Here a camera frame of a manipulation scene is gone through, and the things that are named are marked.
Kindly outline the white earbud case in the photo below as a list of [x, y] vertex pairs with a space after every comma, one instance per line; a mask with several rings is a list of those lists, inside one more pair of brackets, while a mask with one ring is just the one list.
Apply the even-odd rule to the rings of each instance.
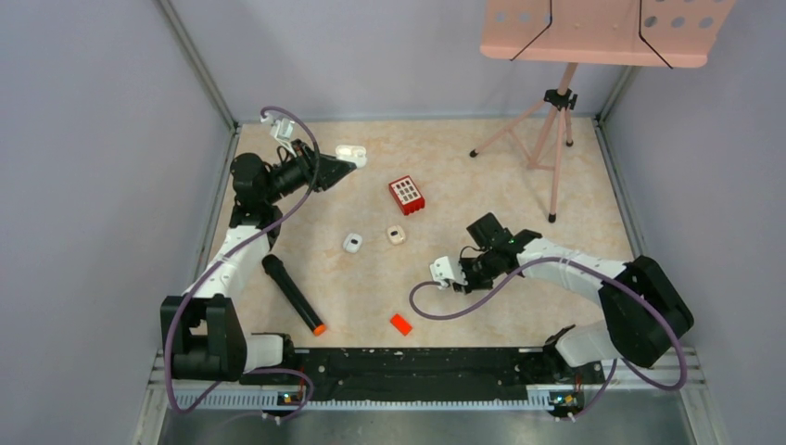
[[363, 243], [363, 238], [361, 235], [356, 233], [349, 233], [342, 244], [342, 248], [347, 253], [355, 254], [360, 251], [362, 243]]
[[367, 150], [364, 146], [338, 145], [335, 153], [337, 159], [353, 163], [357, 169], [365, 167], [368, 161]]

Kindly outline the beige earbud case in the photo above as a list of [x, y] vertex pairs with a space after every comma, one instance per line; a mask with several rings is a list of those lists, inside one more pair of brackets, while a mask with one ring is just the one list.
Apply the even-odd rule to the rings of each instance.
[[406, 233], [400, 225], [389, 226], [386, 230], [386, 235], [388, 241], [394, 246], [403, 244], [407, 239]]

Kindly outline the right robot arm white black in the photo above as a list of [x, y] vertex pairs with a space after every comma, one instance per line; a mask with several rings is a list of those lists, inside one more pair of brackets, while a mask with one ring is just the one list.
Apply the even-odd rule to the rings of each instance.
[[694, 317], [665, 271], [654, 259], [632, 261], [593, 257], [561, 247], [542, 234], [514, 234], [488, 213], [467, 228], [478, 247], [474, 257], [448, 263], [445, 280], [457, 292], [493, 288], [510, 273], [539, 279], [596, 304], [602, 320], [567, 327], [549, 340], [554, 350], [543, 357], [546, 375], [567, 382], [581, 365], [625, 359], [650, 367], [694, 325]]

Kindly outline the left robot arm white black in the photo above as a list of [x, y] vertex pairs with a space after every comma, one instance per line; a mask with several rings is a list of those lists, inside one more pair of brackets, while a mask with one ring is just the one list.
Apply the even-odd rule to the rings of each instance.
[[233, 160], [235, 199], [223, 243], [208, 269], [181, 296], [166, 297], [160, 307], [170, 378], [237, 381], [257, 368], [275, 383], [293, 378], [298, 360], [285, 350], [285, 336], [246, 336], [235, 299], [280, 234], [283, 213], [277, 202], [302, 186], [325, 191], [366, 162], [363, 146], [343, 145], [333, 155], [316, 154], [299, 139], [277, 164], [254, 153]]

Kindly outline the red block with windows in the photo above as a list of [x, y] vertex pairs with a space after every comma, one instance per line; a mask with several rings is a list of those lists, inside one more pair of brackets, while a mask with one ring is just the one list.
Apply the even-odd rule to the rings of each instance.
[[401, 213], [405, 216], [425, 208], [425, 197], [410, 175], [403, 176], [389, 183], [388, 191]]

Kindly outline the small orange red block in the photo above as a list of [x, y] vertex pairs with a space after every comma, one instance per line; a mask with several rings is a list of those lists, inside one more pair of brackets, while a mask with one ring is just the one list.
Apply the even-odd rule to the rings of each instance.
[[405, 337], [412, 331], [412, 325], [398, 313], [394, 314], [389, 322]]

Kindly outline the black marker orange cap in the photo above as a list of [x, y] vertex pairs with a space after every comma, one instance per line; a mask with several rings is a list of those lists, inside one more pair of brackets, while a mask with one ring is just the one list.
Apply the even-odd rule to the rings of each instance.
[[327, 325], [313, 309], [308, 299], [294, 282], [284, 263], [273, 254], [265, 256], [261, 261], [264, 272], [273, 280], [298, 317], [315, 337], [327, 331]]

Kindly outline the pink music stand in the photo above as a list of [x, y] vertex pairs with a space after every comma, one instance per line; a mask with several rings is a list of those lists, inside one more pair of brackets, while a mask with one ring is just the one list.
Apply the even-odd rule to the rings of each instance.
[[552, 173], [549, 223], [557, 219], [563, 148], [574, 143], [571, 90], [581, 64], [697, 69], [704, 66], [733, 0], [506, 1], [486, 3], [483, 56], [565, 64], [558, 86], [473, 149], [477, 157], [505, 135], [532, 169]]

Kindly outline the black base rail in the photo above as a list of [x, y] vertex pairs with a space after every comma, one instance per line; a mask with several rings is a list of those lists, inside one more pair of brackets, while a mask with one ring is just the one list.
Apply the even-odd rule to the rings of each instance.
[[536, 385], [601, 384], [599, 362], [578, 368], [520, 348], [311, 348], [285, 354], [282, 373], [244, 375], [243, 385], [296, 388], [314, 401], [522, 401]]

